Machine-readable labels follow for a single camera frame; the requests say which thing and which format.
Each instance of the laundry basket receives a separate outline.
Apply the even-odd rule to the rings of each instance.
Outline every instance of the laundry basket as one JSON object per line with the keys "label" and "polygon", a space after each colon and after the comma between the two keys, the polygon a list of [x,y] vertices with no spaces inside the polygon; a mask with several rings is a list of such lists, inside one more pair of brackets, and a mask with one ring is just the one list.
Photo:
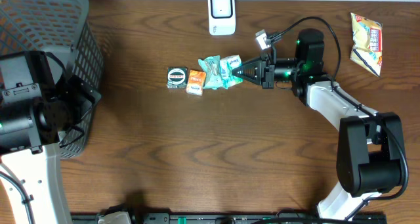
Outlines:
{"label": "laundry basket", "polygon": [[[98,89],[104,69],[102,54],[86,21],[88,0],[0,0],[0,56],[19,51],[49,51],[66,66]],[[58,81],[62,69],[49,60]],[[87,142],[92,112],[78,125],[85,136],[61,148],[61,158],[81,154]],[[64,144],[80,135],[72,130]]]}

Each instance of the wooden table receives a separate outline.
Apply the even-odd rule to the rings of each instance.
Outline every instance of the wooden table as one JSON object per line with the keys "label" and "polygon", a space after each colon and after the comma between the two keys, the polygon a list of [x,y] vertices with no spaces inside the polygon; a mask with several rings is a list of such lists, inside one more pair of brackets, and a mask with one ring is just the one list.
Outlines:
{"label": "wooden table", "polygon": [[[403,122],[409,187],[374,202],[389,223],[418,223],[420,214],[420,4],[236,1],[232,36],[209,35],[207,1],[91,0],[90,23],[105,50],[103,99],[83,155],[62,162],[71,212],[99,212],[128,201],[173,212],[276,212],[310,209],[337,182],[338,132],[291,92],[244,82],[202,97],[167,89],[167,68],[200,70],[197,59],[259,55],[255,32],[283,30],[306,16],[325,18],[338,35],[337,81],[364,104]],[[381,77],[350,61],[350,12],[384,24]],[[293,56],[299,30],[325,33],[325,69],[337,52],[327,29],[307,21],[278,44]],[[12,223],[0,189],[0,223]]]}

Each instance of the small package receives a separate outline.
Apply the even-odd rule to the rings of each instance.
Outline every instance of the small package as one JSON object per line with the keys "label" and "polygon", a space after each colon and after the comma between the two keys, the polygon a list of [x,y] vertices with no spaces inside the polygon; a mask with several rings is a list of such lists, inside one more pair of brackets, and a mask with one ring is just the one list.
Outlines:
{"label": "small package", "polygon": [[204,81],[205,72],[191,70],[190,77],[188,78],[188,84],[186,86],[186,92],[192,95],[202,96]]}
{"label": "small package", "polygon": [[382,24],[351,13],[354,46],[350,59],[379,77],[382,67]]}
{"label": "small package", "polygon": [[220,60],[220,74],[222,75],[223,87],[228,89],[233,85],[242,83],[242,79],[232,75],[232,70],[242,65],[239,55],[228,56]]}
{"label": "small package", "polygon": [[207,74],[204,89],[218,89],[219,87],[223,87],[220,61],[220,56],[209,56],[204,60],[198,59],[198,64],[201,69]]}
{"label": "small package", "polygon": [[184,89],[186,88],[187,78],[186,78],[185,67],[169,67],[168,68],[168,83],[167,86],[169,89]]}

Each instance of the snack bag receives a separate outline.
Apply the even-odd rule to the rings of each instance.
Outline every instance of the snack bag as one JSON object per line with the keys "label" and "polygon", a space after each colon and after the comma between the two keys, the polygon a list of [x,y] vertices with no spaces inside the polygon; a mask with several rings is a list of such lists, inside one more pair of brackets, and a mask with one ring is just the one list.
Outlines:
{"label": "snack bag", "polygon": [[228,89],[233,85],[242,83],[242,79],[232,75],[232,70],[242,65],[239,55],[228,56],[220,60],[220,73],[222,75],[223,87]]}
{"label": "snack bag", "polygon": [[218,89],[223,87],[220,71],[220,56],[209,56],[204,60],[198,59],[198,64],[207,74],[204,89]]}
{"label": "snack bag", "polygon": [[382,24],[351,13],[354,45],[350,59],[379,77],[382,67]]}
{"label": "snack bag", "polygon": [[190,70],[190,77],[186,85],[186,92],[192,95],[203,95],[203,85],[205,81],[205,72]]}

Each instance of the orange packet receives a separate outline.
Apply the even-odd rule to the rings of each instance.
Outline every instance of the orange packet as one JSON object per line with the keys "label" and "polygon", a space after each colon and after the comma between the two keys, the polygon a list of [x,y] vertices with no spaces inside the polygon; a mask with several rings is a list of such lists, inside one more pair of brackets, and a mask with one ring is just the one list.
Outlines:
{"label": "orange packet", "polygon": [[205,82],[205,72],[190,70],[186,92],[192,95],[203,95],[203,86]]}

